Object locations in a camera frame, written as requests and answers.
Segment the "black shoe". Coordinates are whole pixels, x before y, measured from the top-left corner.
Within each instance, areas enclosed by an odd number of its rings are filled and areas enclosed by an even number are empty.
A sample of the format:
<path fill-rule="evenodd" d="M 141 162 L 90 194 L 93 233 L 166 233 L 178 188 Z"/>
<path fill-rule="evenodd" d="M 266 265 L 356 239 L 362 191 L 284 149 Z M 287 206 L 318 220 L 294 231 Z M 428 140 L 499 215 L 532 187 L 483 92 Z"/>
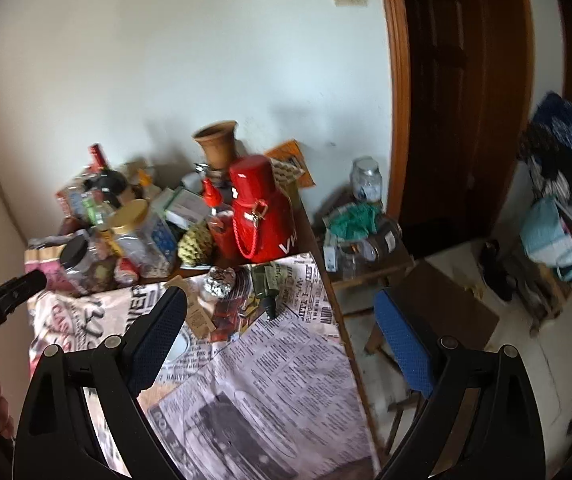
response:
<path fill-rule="evenodd" d="M 478 254 L 478 266 L 483 283 L 505 304 L 514 297 L 516 282 L 499 259 L 499 244 L 496 240 L 484 240 Z"/>

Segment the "gold lid plastic jar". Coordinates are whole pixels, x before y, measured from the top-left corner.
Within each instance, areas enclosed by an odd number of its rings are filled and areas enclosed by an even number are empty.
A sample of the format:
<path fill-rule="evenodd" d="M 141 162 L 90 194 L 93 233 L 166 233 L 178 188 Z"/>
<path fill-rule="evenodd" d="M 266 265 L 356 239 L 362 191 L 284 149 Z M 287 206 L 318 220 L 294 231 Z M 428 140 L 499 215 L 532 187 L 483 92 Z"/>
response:
<path fill-rule="evenodd" d="M 167 278 L 173 272 L 176 240 L 164 218 L 146 200 L 123 205 L 110 215 L 108 226 L 142 278 Z"/>

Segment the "green wrapper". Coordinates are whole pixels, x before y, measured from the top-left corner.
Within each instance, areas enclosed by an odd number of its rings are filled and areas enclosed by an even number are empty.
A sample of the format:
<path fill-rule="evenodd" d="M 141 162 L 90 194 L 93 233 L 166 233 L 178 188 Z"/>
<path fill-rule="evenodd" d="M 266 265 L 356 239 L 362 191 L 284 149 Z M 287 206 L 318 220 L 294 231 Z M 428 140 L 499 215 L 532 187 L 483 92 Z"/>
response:
<path fill-rule="evenodd" d="M 275 261 L 249 266 L 251 293 L 248 312 L 261 312 L 272 321 L 278 316 L 278 298 L 284 288 L 286 268 Z"/>

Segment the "dark wooden door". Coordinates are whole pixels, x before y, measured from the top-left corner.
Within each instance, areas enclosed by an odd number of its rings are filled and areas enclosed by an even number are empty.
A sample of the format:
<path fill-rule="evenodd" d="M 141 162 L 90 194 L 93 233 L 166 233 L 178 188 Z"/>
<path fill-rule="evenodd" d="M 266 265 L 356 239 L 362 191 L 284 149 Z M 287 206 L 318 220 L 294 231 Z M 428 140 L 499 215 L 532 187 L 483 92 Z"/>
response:
<path fill-rule="evenodd" d="M 387 211 L 417 258 L 490 236 L 534 70 L 530 0 L 383 0 L 392 82 Z"/>

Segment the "foil ball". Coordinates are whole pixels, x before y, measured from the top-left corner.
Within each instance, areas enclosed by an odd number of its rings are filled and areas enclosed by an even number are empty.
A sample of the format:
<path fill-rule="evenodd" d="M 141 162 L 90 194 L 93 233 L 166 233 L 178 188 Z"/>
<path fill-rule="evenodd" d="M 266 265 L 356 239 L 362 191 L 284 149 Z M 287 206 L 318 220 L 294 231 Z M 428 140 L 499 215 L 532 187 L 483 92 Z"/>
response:
<path fill-rule="evenodd" d="M 203 291 L 217 299 L 226 298 L 234 289 L 236 273 L 232 268 L 219 268 L 213 266 L 202 282 Z"/>

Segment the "yellow green ball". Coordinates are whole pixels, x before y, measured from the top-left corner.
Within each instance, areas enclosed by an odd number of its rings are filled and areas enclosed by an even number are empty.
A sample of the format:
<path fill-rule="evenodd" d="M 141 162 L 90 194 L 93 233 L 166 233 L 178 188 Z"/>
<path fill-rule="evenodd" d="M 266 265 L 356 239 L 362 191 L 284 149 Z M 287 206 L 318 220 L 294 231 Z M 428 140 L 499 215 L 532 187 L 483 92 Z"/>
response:
<path fill-rule="evenodd" d="M 205 221 L 191 226 L 177 244 L 177 255 L 182 266 L 196 268 L 210 261 L 213 251 L 213 238 Z"/>

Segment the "wooden table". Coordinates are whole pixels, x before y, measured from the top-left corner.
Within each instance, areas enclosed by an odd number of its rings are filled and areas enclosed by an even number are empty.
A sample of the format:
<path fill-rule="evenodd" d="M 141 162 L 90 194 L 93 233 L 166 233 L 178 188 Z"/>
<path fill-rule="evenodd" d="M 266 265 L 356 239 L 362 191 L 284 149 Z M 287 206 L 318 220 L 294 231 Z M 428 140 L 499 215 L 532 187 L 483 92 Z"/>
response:
<path fill-rule="evenodd" d="M 322 251 L 317 247 L 311 222 L 301 205 L 298 192 L 293 193 L 292 214 L 297 244 L 289 256 L 275 264 L 277 307 L 295 312 L 310 330 L 323 336 L 348 357 L 359 397 L 359 407 L 365 417 L 366 442 L 371 451 L 373 471 L 379 472 L 380 444 L 363 378 L 357 366 L 354 344 L 351 343 L 349 332 L 345 328 L 344 315 L 340 311 L 329 274 L 324 269 Z M 173 276 L 175 282 L 188 287 L 198 306 L 208 315 L 214 330 L 199 338 L 191 328 L 185 328 L 183 333 L 187 349 L 184 353 L 171 353 L 162 365 L 157 378 L 159 384 L 177 386 L 185 382 L 227 344 L 245 332 L 260 316 L 259 302 L 252 292 L 249 266 L 239 266 L 235 270 L 235 286 L 224 298 L 217 298 L 203 291 L 202 282 L 206 275 L 204 266 L 196 266 L 179 270 Z"/>

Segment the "printed newspaper tablecloth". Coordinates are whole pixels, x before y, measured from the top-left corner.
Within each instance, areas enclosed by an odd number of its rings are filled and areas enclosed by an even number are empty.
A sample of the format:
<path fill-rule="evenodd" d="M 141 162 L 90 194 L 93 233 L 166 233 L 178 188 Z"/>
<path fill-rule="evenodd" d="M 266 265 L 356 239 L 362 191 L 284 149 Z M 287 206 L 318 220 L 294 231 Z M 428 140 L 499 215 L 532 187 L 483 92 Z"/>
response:
<path fill-rule="evenodd" d="M 122 336 L 163 296 L 164 284 L 74 298 L 40 292 L 29 302 L 32 372 L 43 351 L 96 348 Z M 169 353 L 184 353 L 186 318 Z M 299 315 L 265 313 L 179 385 L 137 396 L 179 479 L 370 479 L 371 451 L 348 357 Z M 95 390 L 84 391 L 100 447 L 129 479 Z"/>

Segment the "red sauce bottle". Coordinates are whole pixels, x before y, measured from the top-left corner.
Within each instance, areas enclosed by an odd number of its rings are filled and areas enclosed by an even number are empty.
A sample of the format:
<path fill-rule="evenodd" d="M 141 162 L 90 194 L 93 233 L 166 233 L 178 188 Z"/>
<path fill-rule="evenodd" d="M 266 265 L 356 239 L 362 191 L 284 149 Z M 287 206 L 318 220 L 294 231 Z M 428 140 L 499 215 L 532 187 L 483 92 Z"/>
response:
<path fill-rule="evenodd" d="M 202 180 L 202 198 L 210 209 L 207 226 L 217 249 L 223 258 L 236 260 L 239 256 L 234 233 L 234 210 L 224 202 L 218 188 L 209 178 Z"/>

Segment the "dark wine bottle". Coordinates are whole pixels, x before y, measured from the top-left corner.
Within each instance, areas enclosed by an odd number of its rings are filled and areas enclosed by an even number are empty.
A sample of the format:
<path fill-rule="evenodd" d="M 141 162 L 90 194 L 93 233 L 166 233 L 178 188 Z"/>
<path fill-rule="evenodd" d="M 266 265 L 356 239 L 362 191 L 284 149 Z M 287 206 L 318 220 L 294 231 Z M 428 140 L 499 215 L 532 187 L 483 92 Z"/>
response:
<path fill-rule="evenodd" d="M 100 144 L 93 144 L 88 148 L 92 157 L 93 177 L 86 182 L 92 190 L 102 192 L 104 200 L 111 206 L 119 209 L 132 198 L 129 181 L 117 170 L 109 167 Z"/>

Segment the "red thermos jug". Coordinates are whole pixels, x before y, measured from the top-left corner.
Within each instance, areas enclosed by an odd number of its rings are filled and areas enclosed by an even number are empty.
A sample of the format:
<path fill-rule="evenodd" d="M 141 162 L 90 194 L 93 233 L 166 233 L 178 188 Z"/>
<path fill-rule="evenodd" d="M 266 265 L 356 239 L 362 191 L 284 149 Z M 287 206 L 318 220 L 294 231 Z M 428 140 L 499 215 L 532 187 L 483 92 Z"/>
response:
<path fill-rule="evenodd" d="M 297 233 L 291 201 L 277 185 L 271 161 L 264 155 L 238 159 L 229 176 L 235 240 L 243 258 L 265 263 L 292 254 Z"/>

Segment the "clear glass jar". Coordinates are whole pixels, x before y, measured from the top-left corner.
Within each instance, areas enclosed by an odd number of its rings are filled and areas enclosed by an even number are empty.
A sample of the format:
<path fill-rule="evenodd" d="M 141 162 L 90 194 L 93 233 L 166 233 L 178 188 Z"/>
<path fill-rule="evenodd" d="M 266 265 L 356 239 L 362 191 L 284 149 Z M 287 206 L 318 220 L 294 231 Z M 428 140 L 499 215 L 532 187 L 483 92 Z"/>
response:
<path fill-rule="evenodd" d="M 351 187 L 358 202 L 380 204 L 382 177 L 378 162 L 369 156 L 355 159 L 351 170 Z"/>

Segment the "tan cardboard piece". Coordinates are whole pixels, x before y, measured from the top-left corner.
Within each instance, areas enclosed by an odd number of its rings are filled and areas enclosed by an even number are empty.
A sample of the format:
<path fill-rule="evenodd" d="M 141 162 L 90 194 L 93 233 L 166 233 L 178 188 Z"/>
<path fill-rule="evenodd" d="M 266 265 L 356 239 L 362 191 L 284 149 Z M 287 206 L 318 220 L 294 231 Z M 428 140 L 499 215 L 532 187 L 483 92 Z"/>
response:
<path fill-rule="evenodd" d="M 215 331 L 209 313 L 199 304 L 197 288 L 181 275 L 164 284 L 165 288 L 179 287 L 187 299 L 186 324 L 198 339 L 207 339 Z"/>

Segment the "orange paper packet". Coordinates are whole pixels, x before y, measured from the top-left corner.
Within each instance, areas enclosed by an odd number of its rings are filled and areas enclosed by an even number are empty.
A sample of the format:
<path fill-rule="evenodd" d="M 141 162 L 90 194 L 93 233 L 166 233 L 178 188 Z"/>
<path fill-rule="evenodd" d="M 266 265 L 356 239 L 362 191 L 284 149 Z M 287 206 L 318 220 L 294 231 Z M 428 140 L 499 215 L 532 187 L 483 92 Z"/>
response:
<path fill-rule="evenodd" d="M 307 163 L 295 139 L 288 140 L 271 148 L 265 155 L 272 159 L 275 167 L 284 177 L 295 180 L 299 188 L 314 188 L 316 183 L 307 168 Z"/>

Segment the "black lid glass jar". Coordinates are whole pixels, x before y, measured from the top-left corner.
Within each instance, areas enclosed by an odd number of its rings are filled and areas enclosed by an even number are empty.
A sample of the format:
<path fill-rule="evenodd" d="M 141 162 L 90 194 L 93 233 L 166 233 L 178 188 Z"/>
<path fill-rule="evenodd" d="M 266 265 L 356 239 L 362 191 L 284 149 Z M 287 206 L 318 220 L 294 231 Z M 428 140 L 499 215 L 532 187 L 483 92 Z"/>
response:
<path fill-rule="evenodd" d="M 59 264 L 79 296 L 115 287 L 117 259 L 84 235 L 72 237 L 59 254 Z"/>

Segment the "brown clay vase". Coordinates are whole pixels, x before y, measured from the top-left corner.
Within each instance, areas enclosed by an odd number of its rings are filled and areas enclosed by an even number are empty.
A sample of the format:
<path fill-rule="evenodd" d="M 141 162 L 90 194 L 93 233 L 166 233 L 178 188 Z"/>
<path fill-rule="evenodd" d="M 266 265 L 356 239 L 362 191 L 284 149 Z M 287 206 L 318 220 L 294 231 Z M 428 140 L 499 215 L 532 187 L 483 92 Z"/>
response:
<path fill-rule="evenodd" d="M 235 120 L 215 122 L 193 134 L 193 139 L 205 153 L 205 160 L 214 170 L 227 171 L 237 159 Z"/>

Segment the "small red white can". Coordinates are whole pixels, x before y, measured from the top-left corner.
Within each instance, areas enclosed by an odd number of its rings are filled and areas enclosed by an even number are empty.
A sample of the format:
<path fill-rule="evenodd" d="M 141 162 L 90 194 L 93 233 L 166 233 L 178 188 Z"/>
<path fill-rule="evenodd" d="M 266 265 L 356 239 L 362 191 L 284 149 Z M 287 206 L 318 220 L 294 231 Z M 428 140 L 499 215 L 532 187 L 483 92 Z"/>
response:
<path fill-rule="evenodd" d="M 136 266 L 128 258 L 120 257 L 115 265 L 114 280 L 119 286 L 128 287 L 136 285 L 140 276 Z"/>

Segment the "light blue bag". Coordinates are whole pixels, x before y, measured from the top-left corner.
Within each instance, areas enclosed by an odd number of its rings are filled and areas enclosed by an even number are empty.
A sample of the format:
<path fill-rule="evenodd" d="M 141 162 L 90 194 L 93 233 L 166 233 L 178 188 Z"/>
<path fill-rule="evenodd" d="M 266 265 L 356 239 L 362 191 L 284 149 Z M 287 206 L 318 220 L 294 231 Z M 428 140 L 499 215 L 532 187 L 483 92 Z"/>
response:
<path fill-rule="evenodd" d="M 572 205 L 548 195 L 536 202 L 520 231 L 525 255 L 572 281 Z"/>

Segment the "pink tan paper bag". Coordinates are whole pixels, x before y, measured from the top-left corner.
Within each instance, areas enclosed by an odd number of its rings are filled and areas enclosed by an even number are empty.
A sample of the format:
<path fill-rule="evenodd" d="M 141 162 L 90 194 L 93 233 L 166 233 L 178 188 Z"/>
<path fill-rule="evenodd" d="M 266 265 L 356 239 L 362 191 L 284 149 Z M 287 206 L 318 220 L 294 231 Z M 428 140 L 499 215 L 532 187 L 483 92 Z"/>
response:
<path fill-rule="evenodd" d="M 67 273 L 59 263 L 64 245 L 26 249 L 24 251 L 24 270 L 40 270 L 46 276 L 46 289 L 52 292 L 72 294 L 74 287 L 68 281 Z"/>

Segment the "wooden stool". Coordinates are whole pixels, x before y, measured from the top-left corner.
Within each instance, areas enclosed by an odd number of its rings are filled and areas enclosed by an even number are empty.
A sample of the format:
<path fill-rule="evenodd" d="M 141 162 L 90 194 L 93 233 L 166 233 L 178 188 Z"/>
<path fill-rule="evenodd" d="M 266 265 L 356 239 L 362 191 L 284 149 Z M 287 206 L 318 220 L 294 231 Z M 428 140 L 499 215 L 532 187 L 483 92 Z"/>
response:
<path fill-rule="evenodd" d="M 499 302 L 482 282 L 471 244 L 394 266 L 373 278 L 334 282 L 333 291 L 356 357 L 378 451 L 389 457 L 412 422 L 419 394 L 397 363 L 397 345 L 382 335 L 375 313 L 378 292 L 392 297 L 393 306 L 429 351 L 442 336 L 452 336 L 469 349 L 495 349 Z"/>

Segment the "green cloth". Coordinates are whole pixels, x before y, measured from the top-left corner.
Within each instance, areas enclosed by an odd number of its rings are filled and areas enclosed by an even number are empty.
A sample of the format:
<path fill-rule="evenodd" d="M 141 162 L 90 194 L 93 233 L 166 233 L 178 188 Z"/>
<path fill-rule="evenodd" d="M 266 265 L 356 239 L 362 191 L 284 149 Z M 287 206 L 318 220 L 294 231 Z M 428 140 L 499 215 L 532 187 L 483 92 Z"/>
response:
<path fill-rule="evenodd" d="M 370 203 L 342 206 L 325 219 L 327 230 L 338 240 L 363 240 L 377 232 L 380 207 Z"/>

